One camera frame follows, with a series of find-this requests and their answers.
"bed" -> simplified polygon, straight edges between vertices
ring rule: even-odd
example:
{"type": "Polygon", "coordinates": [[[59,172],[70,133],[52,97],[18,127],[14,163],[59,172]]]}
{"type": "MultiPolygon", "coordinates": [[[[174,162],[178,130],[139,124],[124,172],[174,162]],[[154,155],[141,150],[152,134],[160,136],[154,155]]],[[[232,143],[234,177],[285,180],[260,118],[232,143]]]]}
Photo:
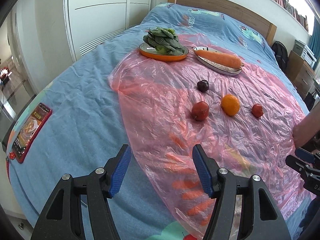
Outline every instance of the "bed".
{"type": "MultiPolygon", "coordinates": [[[[241,55],[245,62],[276,76],[300,105],[300,111],[308,113],[268,46],[273,42],[276,26],[226,0],[168,0],[151,10],[140,25],[85,54],[41,91],[17,121],[7,154],[18,131],[39,102],[53,110],[33,141],[24,163],[11,161],[9,165],[15,196],[32,226],[63,174],[87,175],[104,166],[122,144],[129,143],[119,98],[109,86],[108,78],[126,54],[142,43],[146,30],[164,25],[181,35],[195,37],[203,33],[215,45],[241,55]],[[233,27],[225,29],[226,22],[233,27]]],[[[120,192],[109,201],[121,239],[194,239],[190,235],[192,228],[181,226],[181,221],[179,223],[169,211],[167,203],[140,167],[141,164],[132,158],[120,192]]],[[[310,201],[310,195],[300,195],[300,206],[286,217],[293,239],[301,231],[299,223],[310,201]]],[[[82,208],[86,239],[92,239],[85,198],[82,208]]]]}

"pink plastic bag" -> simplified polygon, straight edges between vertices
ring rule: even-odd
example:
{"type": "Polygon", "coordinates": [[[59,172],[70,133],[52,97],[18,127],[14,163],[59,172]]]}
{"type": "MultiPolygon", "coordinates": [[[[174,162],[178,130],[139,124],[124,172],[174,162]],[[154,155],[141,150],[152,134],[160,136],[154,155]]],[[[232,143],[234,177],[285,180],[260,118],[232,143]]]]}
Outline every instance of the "pink plastic bag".
{"type": "MultiPolygon", "coordinates": [[[[179,39],[185,46],[209,46],[232,54],[212,46],[203,34],[179,39]]],[[[292,129],[304,114],[284,84],[259,66],[245,63],[241,74],[230,77],[202,65],[192,50],[186,60],[172,63],[135,50],[119,63],[109,82],[118,92],[135,158],[173,216],[198,239],[204,235],[214,200],[203,192],[192,161],[197,143],[220,167],[240,176],[260,175],[285,219],[309,194],[284,162],[294,154],[292,129]],[[209,81],[207,93],[196,89],[202,79],[209,81]],[[226,94],[240,100],[234,117],[220,107],[226,94]],[[204,122],[190,117],[199,101],[210,107],[204,122]],[[257,103],[264,110],[259,120],[251,114],[257,103]]],[[[239,207],[235,215],[240,216],[239,207]]]]}

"orange plate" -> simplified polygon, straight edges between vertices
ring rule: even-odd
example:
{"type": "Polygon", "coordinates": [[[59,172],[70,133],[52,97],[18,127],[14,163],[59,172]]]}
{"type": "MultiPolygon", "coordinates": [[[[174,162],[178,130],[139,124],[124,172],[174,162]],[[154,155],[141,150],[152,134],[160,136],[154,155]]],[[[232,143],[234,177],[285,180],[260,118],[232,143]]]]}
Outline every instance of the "orange plate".
{"type": "Polygon", "coordinates": [[[185,50],[185,54],[183,54],[183,55],[179,55],[179,56],[161,55],[161,54],[157,53],[156,49],[151,48],[146,43],[142,43],[139,46],[139,51],[143,56],[148,57],[148,58],[153,58],[155,60],[164,61],[164,62],[173,62],[173,61],[183,60],[188,56],[189,50],[185,46],[183,46],[183,48],[185,50]]]}

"printer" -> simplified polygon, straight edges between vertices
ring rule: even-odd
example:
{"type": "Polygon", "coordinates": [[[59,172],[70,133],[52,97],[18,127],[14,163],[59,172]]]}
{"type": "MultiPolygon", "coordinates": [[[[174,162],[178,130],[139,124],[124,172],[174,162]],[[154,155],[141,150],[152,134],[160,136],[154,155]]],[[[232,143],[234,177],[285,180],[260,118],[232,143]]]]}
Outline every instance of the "printer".
{"type": "Polygon", "coordinates": [[[314,67],[314,65],[317,62],[317,59],[311,49],[302,41],[295,41],[293,51],[298,54],[300,57],[302,57],[311,68],[314,67]]]}

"wooden nightstand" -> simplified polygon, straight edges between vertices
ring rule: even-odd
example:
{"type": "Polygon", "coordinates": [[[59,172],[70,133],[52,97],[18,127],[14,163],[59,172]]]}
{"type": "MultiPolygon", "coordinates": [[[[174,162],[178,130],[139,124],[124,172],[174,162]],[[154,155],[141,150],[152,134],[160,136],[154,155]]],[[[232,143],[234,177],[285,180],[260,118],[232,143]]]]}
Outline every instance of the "wooden nightstand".
{"type": "Polygon", "coordinates": [[[298,94],[304,100],[313,85],[313,78],[315,78],[315,73],[311,67],[302,57],[291,51],[285,74],[297,88],[298,94]]]}

